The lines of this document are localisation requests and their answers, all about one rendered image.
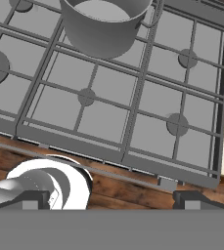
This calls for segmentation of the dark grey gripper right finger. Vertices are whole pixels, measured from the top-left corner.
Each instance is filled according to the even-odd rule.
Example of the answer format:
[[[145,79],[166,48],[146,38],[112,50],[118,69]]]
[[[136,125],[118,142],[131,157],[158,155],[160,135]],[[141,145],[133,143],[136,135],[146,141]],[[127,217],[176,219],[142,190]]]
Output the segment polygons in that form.
[[[174,209],[184,210],[215,210],[224,209],[224,204],[212,201],[199,191],[174,191]]]

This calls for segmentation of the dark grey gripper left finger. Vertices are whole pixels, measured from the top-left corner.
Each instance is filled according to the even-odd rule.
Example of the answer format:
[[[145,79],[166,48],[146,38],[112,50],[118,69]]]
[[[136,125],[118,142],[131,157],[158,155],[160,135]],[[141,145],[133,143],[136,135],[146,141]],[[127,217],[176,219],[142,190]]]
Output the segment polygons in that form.
[[[20,210],[49,210],[50,205],[48,190],[26,190],[12,201],[1,205],[4,209]]]

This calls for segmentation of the grey metal pot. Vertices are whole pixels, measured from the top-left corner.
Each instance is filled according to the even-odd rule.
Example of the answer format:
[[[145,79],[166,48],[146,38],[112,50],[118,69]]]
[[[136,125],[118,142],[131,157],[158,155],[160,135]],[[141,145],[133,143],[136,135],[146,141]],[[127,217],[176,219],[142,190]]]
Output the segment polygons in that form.
[[[161,16],[164,0],[157,0],[151,24],[144,18],[154,0],[99,0],[115,5],[128,18],[105,21],[84,14],[77,5],[90,0],[60,0],[65,33],[69,42],[83,54],[96,59],[113,59],[126,53],[133,45],[139,27],[155,26]]]

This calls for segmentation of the grey gas hob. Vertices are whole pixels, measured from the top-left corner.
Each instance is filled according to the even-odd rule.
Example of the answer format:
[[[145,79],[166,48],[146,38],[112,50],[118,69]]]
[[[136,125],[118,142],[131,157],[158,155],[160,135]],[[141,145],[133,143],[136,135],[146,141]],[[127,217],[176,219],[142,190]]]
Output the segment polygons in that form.
[[[217,187],[224,0],[153,0],[108,60],[68,41],[59,0],[0,0],[0,136]]]

